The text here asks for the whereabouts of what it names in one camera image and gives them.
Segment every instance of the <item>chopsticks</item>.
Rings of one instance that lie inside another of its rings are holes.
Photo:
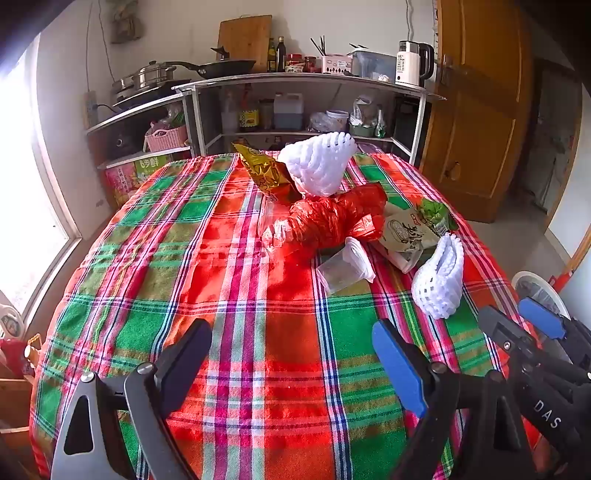
[[[326,57],[326,39],[325,39],[325,37],[324,36],[320,37],[320,47],[314,41],[314,39],[311,37],[310,37],[310,41],[314,44],[316,49],[320,52],[320,55],[322,55],[323,57]]]

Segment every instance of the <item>door handle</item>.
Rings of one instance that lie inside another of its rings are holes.
[[[441,81],[444,86],[448,86],[450,82],[451,69],[453,68],[453,58],[447,53],[443,55],[443,62],[441,63]]]
[[[458,162],[454,162],[443,174],[451,181],[458,181],[462,175],[462,166]]]

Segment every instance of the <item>plaid tablecloth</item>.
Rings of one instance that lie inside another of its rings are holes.
[[[401,207],[441,200],[392,155],[354,157],[343,187],[367,181]],[[476,314],[493,304],[521,323],[515,294],[459,215],[462,303],[433,321],[412,301],[414,272],[402,275],[372,248],[374,283],[328,298],[314,273],[323,258],[269,261],[256,234],[261,199],[238,156],[221,155],[170,163],[115,215],[72,277],[37,368],[31,435],[42,473],[80,374],[154,361],[197,317],[213,326],[209,359],[167,421],[202,479],[386,478],[417,418],[374,354],[377,318],[454,371],[504,368]],[[449,475],[464,421],[458,413],[437,478]],[[121,426],[138,477],[148,478],[128,415]]]

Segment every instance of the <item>metal screw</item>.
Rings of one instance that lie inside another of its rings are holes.
[[[84,372],[80,377],[80,381],[83,383],[90,383],[95,379],[94,372]]]
[[[447,365],[441,362],[433,362],[431,364],[431,371],[436,374],[444,374],[447,372]]]
[[[152,370],[154,370],[154,364],[151,364],[150,362],[145,362],[138,366],[137,370],[140,375],[148,375],[152,373]]]
[[[491,380],[493,382],[497,382],[500,383],[504,380],[504,376],[501,372],[499,372],[498,370],[490,370],[489,374],[488,374],[491,378]]]

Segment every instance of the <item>blue gripper pad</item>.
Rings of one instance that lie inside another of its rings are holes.
[[[535,300],[524,298],[518,305],[519,315],[529,320],[548,337],[562,340],[566,334],[560,316],[547,310]]]
[[[400,403],[422,417],[427,410],[423,382],[401,347],[381,322],[374,323],[372,343]]]

